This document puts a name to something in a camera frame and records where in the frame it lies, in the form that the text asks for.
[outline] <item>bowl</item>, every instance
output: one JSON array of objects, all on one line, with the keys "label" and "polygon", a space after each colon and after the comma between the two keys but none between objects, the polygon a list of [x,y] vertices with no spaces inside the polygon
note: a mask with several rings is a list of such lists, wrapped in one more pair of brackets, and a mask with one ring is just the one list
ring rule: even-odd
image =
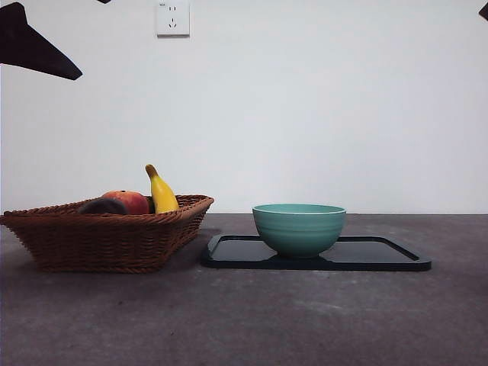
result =
[{"label": "bowl", "polygon": [[345,209],[322,204],[263,204],[253,207],[252,215],[261,239],[279,255],[312,258],[336,242]]}]

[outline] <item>banana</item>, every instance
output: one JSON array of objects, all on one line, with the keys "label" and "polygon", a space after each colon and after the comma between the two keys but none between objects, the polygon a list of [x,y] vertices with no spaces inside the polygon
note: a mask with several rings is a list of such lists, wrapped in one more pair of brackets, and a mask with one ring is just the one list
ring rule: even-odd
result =
[{"label": "banana", "polygon": [[146,165],[146,172],[151,180],[151,195],[155,212],[162,214],[163,212],[177,210],[179,206],[175,194],[169,185],[159,177],[156,168],[148,164]]}]

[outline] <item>wicker basket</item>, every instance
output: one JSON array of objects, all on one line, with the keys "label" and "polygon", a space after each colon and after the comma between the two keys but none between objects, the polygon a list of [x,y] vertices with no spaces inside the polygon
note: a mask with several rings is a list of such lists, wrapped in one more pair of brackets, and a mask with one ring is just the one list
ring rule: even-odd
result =
[{"label": "wicker basket", "polygon": [[41,271],[147,273],[197,236],[213,198],[176,196],[179,210],[160,214],[80,214],[91,200],[5,211],[7,226],[29,250]]}]

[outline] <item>electrical outlet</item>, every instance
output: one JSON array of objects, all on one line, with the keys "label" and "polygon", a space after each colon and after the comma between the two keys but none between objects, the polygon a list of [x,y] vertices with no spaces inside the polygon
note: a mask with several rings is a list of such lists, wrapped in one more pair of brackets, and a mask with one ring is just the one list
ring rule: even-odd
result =
[{"label": "electrical outlet", "polygon": [[156,6],[159,37],[190,35],[190,0],[161,0]]}]

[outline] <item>tray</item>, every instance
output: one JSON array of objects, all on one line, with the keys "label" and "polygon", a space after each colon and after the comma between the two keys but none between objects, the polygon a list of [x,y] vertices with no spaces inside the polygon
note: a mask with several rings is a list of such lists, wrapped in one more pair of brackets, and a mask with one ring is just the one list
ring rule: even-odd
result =
[{"label": "tray", "polygon": [[341,236],[315,258],[279,256],[259,236],[217,235],[201,253],[211,268],[304,269],[324,271],[428,271],[432,261],[380,236]]}]

